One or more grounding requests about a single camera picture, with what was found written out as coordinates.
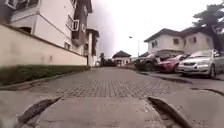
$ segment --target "parked car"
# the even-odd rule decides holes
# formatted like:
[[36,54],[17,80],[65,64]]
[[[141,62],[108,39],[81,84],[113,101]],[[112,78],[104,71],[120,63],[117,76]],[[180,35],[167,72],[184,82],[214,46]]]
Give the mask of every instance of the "parked car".
[[179,62],[186,59],[187,57],[188,55],[182,54],[162,61],[158,63],[158,70],[166,73],[173,73],[176,71]]
[[186,74],[207,75],[214,78],[217,73],[224,70],[223,52],[205,50],[193,53],[189,58],[181,61],[178,72]]
[[181,51],[175,50],[161,50],[155,53],[151,53],[145,58],[141,58],[139,63],[135,64],[135,67],[141,71],[157,71],[158,64],[161,61],[173,58],[177,55],[183,54]]

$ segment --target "fence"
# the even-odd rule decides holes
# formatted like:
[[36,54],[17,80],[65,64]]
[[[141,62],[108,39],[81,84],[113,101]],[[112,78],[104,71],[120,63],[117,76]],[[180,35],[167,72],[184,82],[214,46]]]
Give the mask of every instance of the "fence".
[[32,64],[87,65],[87,58],[11,26],[0,24],[0,67]]

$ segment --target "grass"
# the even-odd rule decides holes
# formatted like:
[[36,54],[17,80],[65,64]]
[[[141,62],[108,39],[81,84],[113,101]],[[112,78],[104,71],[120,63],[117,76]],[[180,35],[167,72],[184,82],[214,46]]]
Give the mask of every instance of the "grass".
[[45,77],[78,73],[89,70],[89,66],[65,65],[21,65],[0,69],[0,85],[18,84]]

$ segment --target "interlocking paving stone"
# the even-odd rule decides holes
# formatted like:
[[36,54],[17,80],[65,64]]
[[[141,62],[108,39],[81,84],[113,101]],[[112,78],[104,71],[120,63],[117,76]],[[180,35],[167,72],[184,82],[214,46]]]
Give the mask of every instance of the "interlocking paving stone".
[[64,97],[144,98],[176,92],[191,86],[144,76],[126,69],[98,68],[48,81],[28,91],[56,93]]

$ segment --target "overcast sky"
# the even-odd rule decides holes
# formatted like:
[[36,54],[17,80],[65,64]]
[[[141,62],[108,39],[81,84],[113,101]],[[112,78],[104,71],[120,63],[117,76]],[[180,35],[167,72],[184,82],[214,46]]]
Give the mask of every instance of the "overcast sky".
[[97,52],[106,57],[123,50],[137,56],[147,51],[146,38],[162,28],[183,30],[192,26],[195,13],[222,0],[92,0],[88,27],[99,30]]

